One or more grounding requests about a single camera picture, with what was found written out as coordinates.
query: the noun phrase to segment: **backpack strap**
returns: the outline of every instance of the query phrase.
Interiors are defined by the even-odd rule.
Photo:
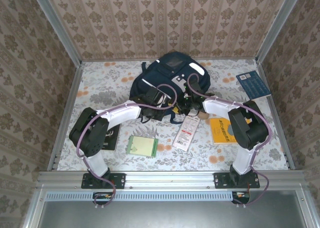
[[[141,64],[142,72],[145,72],[147,70],[146,63],[147,62],[142,62],[142,64]]]
[[[174,111],[171,109],[169,111],[171,117],[170,117],[170,123],[171,124],[174,124],[174,125],[179,125],[179,124],[182,124],[183,121],[175,121],[175,118],[176,118],[176,113],[174,113]]]

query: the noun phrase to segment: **yellow book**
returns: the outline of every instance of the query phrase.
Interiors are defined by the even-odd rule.
[[[213,137],[213,143],[237,143],[236,138],[233,135],[230,120],[225,118],[211,118],[210,127]]]

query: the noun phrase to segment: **black bracket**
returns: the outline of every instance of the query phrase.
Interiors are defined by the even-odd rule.
[[[247,189],[248,184],[251,188],[260,188],[258,175],[249,172],[242,182],[236,184],[230,176],[230,172],[218,172],[213,174],[214,187],[216,189]]]
[[[110,173],[107,180],[112,182],[116,189],[124,189],[126,184],[125,173]],[[107,182],[95,178],[91,173],[85,173],[82,177],[82,189],[112,189]]]

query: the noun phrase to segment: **metal plate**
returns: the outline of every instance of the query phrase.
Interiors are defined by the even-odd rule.
[[[235,186],[235,185],[232,185],[230,182],[228,182],[230,180],[230,172],[214,173],[213,177],[214,177],[214,186],[216,189],[232,189],[232,188],[247,189],[248,188],[247,183],[243,185]],[[251,175],[248,176],[247,182],[249,183],[250,188],[260,188],[258,175],[254,172],[252,172]]]
[[[111,173],[109,177],[115,188],[124,189],[126,184],[125,173]],[[112,186],[102,180],[95,178],[91,173],[85,173],[82,177],[82,189],[112,189]]]

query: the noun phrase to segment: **label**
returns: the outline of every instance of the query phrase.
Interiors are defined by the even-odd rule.
[[[186,116],[173,142],[173,146],[187,151],[195,135],[200,119],[197,116]]]

